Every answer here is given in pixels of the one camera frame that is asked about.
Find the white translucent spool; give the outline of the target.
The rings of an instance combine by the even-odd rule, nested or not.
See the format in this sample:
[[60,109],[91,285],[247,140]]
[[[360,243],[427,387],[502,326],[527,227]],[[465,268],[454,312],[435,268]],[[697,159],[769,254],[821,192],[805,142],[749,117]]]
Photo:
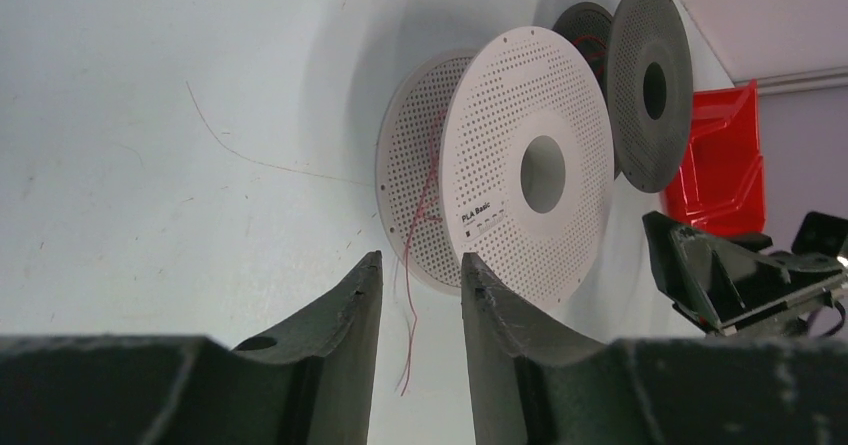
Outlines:
[[595,75],[570,42],[536,26],[438,54],[392,96],[375,181],[407,276],[455,294],[473,253],[552,309],[586,279],[612,201],[611,125]]

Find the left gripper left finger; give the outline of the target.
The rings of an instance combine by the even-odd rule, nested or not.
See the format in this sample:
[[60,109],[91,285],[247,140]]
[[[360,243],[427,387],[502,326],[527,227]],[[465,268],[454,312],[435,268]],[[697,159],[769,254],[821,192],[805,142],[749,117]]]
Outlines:
[[204,336],[5,336],[5,444],[364,444],[382,255],[234,348]]

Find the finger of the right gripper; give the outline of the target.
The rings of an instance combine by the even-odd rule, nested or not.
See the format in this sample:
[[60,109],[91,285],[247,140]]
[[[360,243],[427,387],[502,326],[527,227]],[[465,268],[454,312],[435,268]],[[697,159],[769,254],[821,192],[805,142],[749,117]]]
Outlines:
[[642,218],[657,289],[704,333],[807,333],[847,314],[847,260],[772,250],[760,232],[719,237],[661,212]]

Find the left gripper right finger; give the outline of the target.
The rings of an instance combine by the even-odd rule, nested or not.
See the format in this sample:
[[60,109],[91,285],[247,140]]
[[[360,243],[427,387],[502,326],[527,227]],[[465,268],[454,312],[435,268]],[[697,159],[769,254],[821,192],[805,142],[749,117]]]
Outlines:
[[847,346],[834,339],[593,340],[461,264],[480,444],[843,444]]

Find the dark grey spool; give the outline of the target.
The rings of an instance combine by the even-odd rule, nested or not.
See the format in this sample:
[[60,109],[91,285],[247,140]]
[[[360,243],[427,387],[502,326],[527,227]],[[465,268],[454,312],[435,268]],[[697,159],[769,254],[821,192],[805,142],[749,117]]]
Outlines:
[[553,29],[592,69],[612,127],[616,175],[645,193],[675,178],[693,117],[691,52],[673,0],[620,0],[615,11],[583,1]]

